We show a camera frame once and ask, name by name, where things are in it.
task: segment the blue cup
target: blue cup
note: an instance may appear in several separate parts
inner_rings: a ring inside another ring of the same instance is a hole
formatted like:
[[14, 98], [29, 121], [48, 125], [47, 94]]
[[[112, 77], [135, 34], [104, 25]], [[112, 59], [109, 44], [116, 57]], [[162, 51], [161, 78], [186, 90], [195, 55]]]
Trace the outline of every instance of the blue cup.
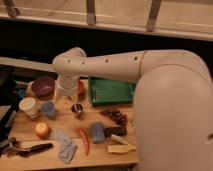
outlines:
[[53, 118], [55, 116], [55, 105], [51, 101], [47, 101], [41, 105], [41, 112], [48, 116], [49, 118]]

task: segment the purple bowl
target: purple bowl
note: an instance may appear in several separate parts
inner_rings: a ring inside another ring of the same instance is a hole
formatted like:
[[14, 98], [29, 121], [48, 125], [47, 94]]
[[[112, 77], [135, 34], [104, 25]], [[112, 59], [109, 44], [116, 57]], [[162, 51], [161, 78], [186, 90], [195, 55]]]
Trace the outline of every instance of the purple bowl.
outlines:
[[51, 94], [55, 89], [55, 80], [52, 77], [43, 76], [36, 79], [32, 84], [32, 91], [38, 97]]

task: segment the green plastic container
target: green plastic container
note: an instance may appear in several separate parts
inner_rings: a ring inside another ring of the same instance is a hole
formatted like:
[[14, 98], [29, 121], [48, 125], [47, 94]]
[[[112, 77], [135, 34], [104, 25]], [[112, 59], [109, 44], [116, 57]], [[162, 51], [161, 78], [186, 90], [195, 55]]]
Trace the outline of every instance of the green plastic container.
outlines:
[[103, 78], [88, 78], [89, 101], [93, 106], [132, 103], [135, 84]]

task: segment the wooden table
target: wooden table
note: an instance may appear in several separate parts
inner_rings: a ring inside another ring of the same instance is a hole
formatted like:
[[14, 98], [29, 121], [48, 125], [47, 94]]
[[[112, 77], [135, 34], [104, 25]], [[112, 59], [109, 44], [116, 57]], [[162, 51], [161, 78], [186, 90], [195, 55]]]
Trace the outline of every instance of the wooden table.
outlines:
[[[111, 140], [107, 139], [104, 143], [93, 144], [91, 123], [101, 121], [105, 127], [116, 126], [116, 124], [109, 118], [99, 114], [100, 110], [110, 108], [112, 106], [92, 107], [87, 97], [87, 80], [83, 81], [85, 86], [85, 97], [80, 99], [80, 103], [84, 107], [84, 115], [82, 119], [76, 119], [72, 114], [70, 107], [72, 101], [63, 97], [57, 104], [57, 115], [55, 119], [49, 119], [40, 114], [40, 116], [32, 121], [23, 112], [19, 111], [14, 121], [12, 130], [9, 137], [15, 137], [20, 142], [22, 147], [29, 147], [32, 145], [51, 142], [54, 147], [42, 153], [32, 155], [28, 158], [19, 156], [2, 156], [0, 159], [0, 170], [43, 170], [43, 169], [59, 169], [59, 168], [78, 168], [90, 166], [111, 166], [111, 165], [131, 165], [138, 163], [137, 152], [131, 151], [126, 154], [109, 154], [107, 152], [107, 145], [114, 144]], [[26, 96], [34, 96], [29, 84]], [[38, 100], [37, 103], [41, 104], [45, 100]], [[134, 129], [132, 127], [132, 105], [114, 105], [123, 113], [127, 114], [128, 135], [124, 138], [132, 144], [135, 144]], [[55, 140], [47, 139], [41, 140], [34, 133], [36, 123], [45, 121], [53, 128], [62, 129], [69, 135], [77, 144], [77, 151], [70, 164], [64, 164], [58, 158], [59, 143]], [[76, 128], [84, 128], [87, 132], [90, 142], [89, 155], [85, 155], [85, 148], [82, 139], [76, 132]]]

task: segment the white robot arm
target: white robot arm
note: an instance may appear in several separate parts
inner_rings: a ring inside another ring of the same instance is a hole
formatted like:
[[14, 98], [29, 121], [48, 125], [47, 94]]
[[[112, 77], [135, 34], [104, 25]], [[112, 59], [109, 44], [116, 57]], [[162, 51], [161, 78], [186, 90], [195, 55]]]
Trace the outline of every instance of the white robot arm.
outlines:
[[74, 48], [54, 59], [58, 92], [72, 96], [80, 75], [137, 83], [133, 108], [140, 170], [213, 170], [213, 86], [197, 55], [157, 50], [82, 56], [83, 50]]

